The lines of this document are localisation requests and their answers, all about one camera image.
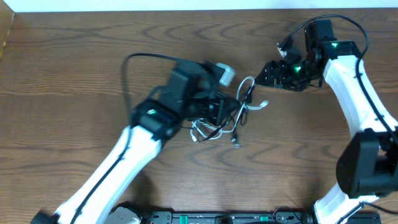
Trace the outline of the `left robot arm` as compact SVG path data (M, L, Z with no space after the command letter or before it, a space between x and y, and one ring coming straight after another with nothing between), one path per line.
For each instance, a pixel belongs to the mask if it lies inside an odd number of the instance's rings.
M133 179L173 138L185 120L220 124L240 102L220 92L235 71L222 63L176 59L164 86L155 87L135 108L105 160L54 214L39 211L32 223L111 223L112 211Z

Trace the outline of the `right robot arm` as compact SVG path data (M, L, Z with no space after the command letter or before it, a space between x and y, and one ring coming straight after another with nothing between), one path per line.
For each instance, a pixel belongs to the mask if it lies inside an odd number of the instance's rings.
M278 61L267 62L255 82L304 91L312 81L328 84L348 123L351 141L336 163L336 184L300 217L301 223L346 223L365 206L397 190L397 121L379 99L363 57L352 40L338 40L331 15L301 24L307 56L293 47L293 37L278 43Z

